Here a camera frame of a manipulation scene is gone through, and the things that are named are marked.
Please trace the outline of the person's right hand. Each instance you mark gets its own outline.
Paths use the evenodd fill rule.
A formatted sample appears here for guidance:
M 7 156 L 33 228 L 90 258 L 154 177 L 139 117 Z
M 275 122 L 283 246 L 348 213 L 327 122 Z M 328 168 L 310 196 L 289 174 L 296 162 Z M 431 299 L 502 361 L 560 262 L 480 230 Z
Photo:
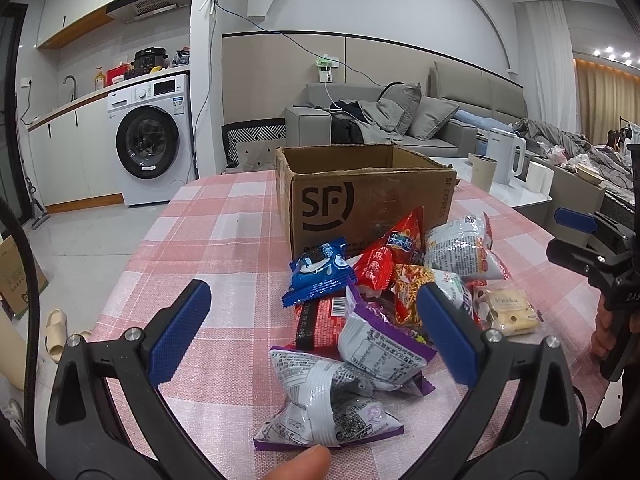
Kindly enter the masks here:
M 591 335 L 591 353 L 604 360 L 615 347 L 616 337 L 613 333 L 613 313 L 605 307 L 605 298 L 600 296 L 596 319 L 596 329 Z

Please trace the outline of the person's left hand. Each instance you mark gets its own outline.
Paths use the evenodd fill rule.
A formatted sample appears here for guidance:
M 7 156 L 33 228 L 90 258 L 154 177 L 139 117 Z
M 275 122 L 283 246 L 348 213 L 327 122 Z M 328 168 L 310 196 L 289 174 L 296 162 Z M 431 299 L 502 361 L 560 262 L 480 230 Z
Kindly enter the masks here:
M 265 480 L 322 480 L 331 466 L 331 453 L 322 445 L 307 448 L 267 474 Z

